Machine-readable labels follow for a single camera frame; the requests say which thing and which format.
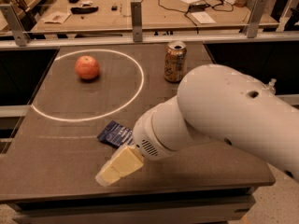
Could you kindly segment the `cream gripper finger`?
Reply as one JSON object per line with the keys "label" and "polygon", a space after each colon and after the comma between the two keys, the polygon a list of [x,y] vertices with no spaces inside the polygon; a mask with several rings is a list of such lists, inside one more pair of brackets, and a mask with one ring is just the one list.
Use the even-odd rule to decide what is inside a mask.
{"label": "cream gripper finger", "polygon": [[124,144],[119,147],[95,176],[95,180],[103,187],[110,186],[144,165],[144,157],[135,145]]}

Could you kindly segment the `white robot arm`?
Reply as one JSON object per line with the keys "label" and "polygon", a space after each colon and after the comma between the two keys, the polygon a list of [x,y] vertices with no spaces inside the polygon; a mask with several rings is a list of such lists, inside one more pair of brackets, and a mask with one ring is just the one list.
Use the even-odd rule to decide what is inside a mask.
{"label": "white robot arm", "polygon": [[133,143],[117,149],[96,175],[109,186],[160,160],[213,140],[252,154],[299,178],[299,110],[279,99],[274,83],[208,64],[190,71],[177,95],[144,113]]}

